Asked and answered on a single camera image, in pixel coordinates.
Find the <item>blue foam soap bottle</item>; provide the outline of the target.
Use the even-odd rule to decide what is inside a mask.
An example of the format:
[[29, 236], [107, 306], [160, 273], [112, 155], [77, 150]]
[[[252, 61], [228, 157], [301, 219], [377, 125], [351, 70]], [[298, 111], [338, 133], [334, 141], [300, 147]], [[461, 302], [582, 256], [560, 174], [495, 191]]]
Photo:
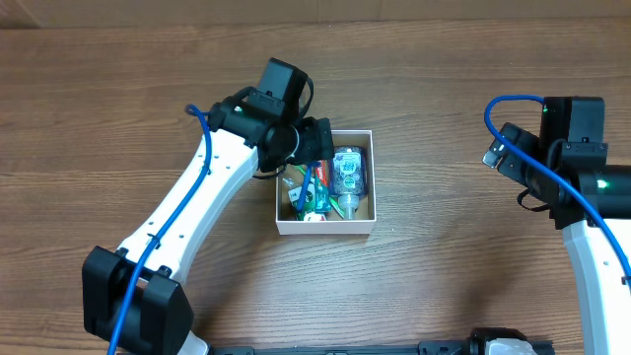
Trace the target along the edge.
[[329, 161], [329, 193], [343, 211], [344, 220], [354, 220], [368, 192], [365, 150], [360, 146], [337, 146]]

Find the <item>Colgate toothpaste tube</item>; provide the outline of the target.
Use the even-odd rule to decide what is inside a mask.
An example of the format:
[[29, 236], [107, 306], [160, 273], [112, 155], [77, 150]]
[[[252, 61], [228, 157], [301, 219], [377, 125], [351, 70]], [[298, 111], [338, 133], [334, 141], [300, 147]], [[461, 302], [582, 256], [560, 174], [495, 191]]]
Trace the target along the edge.
[[324, 175], [323, 161], [318, 161], [314, 167], [315, 172], [315, 212], [325, 214], [331, 210], [329, 192]]

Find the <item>green Dettol soap bar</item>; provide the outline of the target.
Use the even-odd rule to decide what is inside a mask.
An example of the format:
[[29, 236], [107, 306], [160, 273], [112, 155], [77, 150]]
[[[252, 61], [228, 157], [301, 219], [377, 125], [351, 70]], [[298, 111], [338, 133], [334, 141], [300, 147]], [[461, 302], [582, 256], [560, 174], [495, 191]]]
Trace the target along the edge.
[[283, 196], [296, 221], [304, 221], [308, 214], [316, 212], [314, 180], [310, 180], [306, 192], [303, 192], [304, 181], [305, 176], [300, 172], [282, 178]]

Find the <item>green toothbrush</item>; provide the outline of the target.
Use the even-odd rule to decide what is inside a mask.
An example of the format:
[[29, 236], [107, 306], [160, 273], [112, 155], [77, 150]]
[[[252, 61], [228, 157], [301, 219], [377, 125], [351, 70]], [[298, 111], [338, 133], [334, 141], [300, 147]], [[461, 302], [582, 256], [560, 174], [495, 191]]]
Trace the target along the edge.
[[[296, 167], [296, 170], [298, 170], [301, 174], [304, 174], [303, 169], [304, 169], [303, 167]], [[340, 216], [340, 218], [343, 219], [345, 217], [343, 210], [340, 208], [335, 198], [332, 197], [330, 194], [329, 194], [329, 201], [331, 205], [331, 210], [329, 212], [335, 211]]]

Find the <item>blue disposable razor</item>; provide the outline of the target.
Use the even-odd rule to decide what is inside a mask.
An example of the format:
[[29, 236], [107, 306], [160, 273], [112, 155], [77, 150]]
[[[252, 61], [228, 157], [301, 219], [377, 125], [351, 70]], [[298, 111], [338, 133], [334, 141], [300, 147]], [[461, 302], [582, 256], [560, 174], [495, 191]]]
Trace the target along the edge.
[[[310, 163], [310, 164], [307, 164], [307, 166], [303, 169], [304, 176], [305, 176], [303, 192], [306, 192], [307, 186], [311, 179], [314, 180], [314, 184], [315, 184], [315, 172], [314, 172], [315, 166], [316, 166], [316, 163]], [[315, 213], [308, 214], [304, 221], [324, 221], [324, 220], [325, 220], [325, 214], [320, 214], [320, 213], [315, 212]]]

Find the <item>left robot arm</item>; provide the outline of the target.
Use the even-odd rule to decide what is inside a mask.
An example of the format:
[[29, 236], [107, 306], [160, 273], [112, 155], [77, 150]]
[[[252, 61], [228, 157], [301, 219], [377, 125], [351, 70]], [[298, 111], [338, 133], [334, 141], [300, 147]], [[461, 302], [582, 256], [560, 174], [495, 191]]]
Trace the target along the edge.
[[246, 87], [207, 111], [185, 111], [202, 128], [194, 158], [135, 232], [116, 250], [93, 248], [82, 266], [84, 328], [110, 354], [208, 353], [183, 285], [218, 217], [251, 178], [333, 155], [329, 120], [308, 116], [299, 99]]

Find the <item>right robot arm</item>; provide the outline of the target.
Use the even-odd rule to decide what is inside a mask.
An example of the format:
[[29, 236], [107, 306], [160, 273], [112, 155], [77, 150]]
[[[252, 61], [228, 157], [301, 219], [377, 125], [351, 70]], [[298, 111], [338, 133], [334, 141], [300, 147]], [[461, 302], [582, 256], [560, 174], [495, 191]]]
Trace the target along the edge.
[[630, 169], [607, 163], [598, 130], [542, 124], [533, 135], [489, 124], [486, 166], [540, 201], [562, 234], [575, 275], [588, 354], [630, 351]]

